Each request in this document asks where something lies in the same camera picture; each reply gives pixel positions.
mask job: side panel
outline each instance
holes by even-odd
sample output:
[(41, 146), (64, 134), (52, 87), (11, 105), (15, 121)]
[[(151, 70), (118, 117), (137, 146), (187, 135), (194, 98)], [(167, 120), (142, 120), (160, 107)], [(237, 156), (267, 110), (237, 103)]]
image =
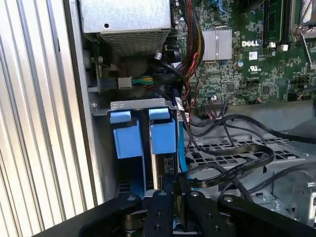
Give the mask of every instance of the side panel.
[(0, 229), (94, 207), (62, 0), (0, 0)]

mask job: aluminum heatsink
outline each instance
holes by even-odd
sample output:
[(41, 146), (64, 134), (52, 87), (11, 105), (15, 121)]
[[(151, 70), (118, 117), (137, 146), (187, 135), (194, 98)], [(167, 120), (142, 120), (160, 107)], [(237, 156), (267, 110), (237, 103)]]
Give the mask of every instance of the aluminum heatsink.
[(205, 41), (203, 61), (227, 60), (233, 57), (231, 29), (209, 29), (202, 31)]

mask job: motherboard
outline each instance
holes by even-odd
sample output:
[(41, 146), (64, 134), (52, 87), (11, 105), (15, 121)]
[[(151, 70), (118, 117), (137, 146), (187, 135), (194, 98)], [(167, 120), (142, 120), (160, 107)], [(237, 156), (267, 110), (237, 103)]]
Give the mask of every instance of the motherboard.
[[(289, 2), (297, 6), (286, 5)], [(190, 81), (192, 93), (199, 81), (196, 109), (222, 104), (239, 90), (250, 92), (260, 103), (313, 99), (316, 40), (293, 38), (291, 33), (291, 26), (307, 17), (300, 17), (302, 11), (314, 9), (314, 3), (306, 6), (308, 3), (310, 0), (266, 0), (250, 12), (242, 12), (239, 0), (197, 0), (205, 53)], [(308, 14), (311, 21), (314, 12)], [(187, 26), (177, 7), (173, 21), (185, 55)], [(231, 101), (231, 105), (255, 103), (258, 100), (249, 95)]]

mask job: green circuit board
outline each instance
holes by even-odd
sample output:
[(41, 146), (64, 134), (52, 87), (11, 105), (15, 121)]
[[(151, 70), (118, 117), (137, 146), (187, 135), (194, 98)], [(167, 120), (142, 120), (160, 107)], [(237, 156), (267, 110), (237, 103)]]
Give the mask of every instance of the green circuit board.
[[(223, 7), (227, 13), (223, 13), (210, 5), (209, 0), (199, 2), (197, 14), (202, 30), (218, 26), (232, 30), (233, 55), (228, 60), (202, 61), (197, 69), (200, 83), (196, 107), (201, 107), (201, 104), (222, 104), (227, 96), (237, 90), (251, 92), (262, 103), (294, 101), (302, 93), (308, 94), (303, 97), (305, 100), (314, 98), (312, 93), (307, 92), (316, 86), (316, 74), (315, 70), (311, 70), (302, 42), (291, 42), (288, 51), (263, 47), (264, 30), (269, 41), (280, 41), (282, 27), (286, 27), (282, 24), (284, 6), (269, 1), (265, 4), (269, 5), (263, 4), (255, 11), (240, 13), (237, 0), (224, 0)], [(179, 10), (175, 9), (174, 14), (174, 19), (179, 22), (178, 44), (182, 55), (185, 55), (187, 26)], [(269, 22), (265, 21), (264, 14), (269, 15)], [(307, 48), (314, 61), (316, 40), (308, 41)], [(241, 67), (238, 66), (240, 61), (243, 63)], [(197, 78), (193, 76), (192, 89), (196, 81)], [(244, 95), (232, 100), (232, 105), (253, 103), (253, 97)]]

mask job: dell logo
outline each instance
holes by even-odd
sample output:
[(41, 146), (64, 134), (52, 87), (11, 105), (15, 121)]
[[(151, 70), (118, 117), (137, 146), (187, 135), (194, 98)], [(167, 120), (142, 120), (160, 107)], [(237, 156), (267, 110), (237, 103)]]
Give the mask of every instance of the dell logo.
[(259, 46), (257, 40), (252, 40), (252, 41), (242, 41), (241, 42), (242, 47), (252, 47), (252, 46)]

